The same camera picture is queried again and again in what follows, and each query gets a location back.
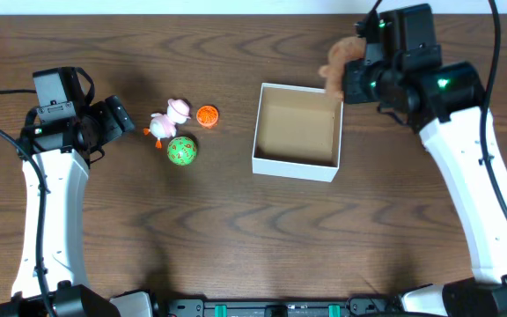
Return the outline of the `brown plush toy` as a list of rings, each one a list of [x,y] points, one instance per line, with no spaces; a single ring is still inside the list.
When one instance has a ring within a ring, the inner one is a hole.
[[[342,79],[345,64],[364,57],[366,40],[356,36],[337,41],[328,51],[327,64],[319,68],[320,77],[325,79],[326,94],[344,100]]]

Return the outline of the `pink toy duck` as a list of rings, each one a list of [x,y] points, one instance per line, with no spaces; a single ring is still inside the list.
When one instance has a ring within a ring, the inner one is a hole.
[[[151,114],[151,122],[143,133],[156,138],[155,147],[162,148],[162,139],[175,137],[177,134],[177,125],[183,124],[190,119],[190,106],[185,100],[169,99],[167,109],[164,114]]]

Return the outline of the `orange ridged toy ball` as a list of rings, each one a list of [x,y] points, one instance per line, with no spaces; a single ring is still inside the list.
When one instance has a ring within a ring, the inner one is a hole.
[[[197,110],[195,118],[202,127],[212,129],[218,123],[219,112],[214,106],[205,105]]]

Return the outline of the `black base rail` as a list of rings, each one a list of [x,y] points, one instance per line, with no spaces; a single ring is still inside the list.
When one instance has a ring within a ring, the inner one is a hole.
[[[157,299],[150,291],[126,292],[110,299],[122,317],[349,317],[399,313],[401,308],[383,296],[339,300],[207,300]]]

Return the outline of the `green numbered ball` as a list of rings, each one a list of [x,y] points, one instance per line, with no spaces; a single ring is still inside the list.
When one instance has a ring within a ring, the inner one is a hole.
[[[191,164],[198,152],[195,141],[187,136],[178,136],[170,141],[167,146],[167,157],[177,166]]]

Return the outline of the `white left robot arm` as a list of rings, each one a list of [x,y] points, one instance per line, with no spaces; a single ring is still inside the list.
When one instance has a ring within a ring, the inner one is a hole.
[[[34,108],[13,141],[26,180],[26,225],[11,299],[0,316],[119,316],[129,301],[89,287],[83,204],[91,155],[135,127],[120,99]]]

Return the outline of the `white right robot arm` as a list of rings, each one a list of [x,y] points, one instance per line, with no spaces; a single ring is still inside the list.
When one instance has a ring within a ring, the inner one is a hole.
[[[349,104],[377,101],[407,115],[442,174],[467,240],[471,278],[406,291],[393,312],[507,316],[507,169],[474,66],[360,59],[346,64],[343,90]]]

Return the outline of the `white cardboard box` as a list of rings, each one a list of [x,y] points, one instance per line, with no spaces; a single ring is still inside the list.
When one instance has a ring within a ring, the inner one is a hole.
[[[343,102],[319,88],[263,83],[252,171],[330,182],[341,163]]]

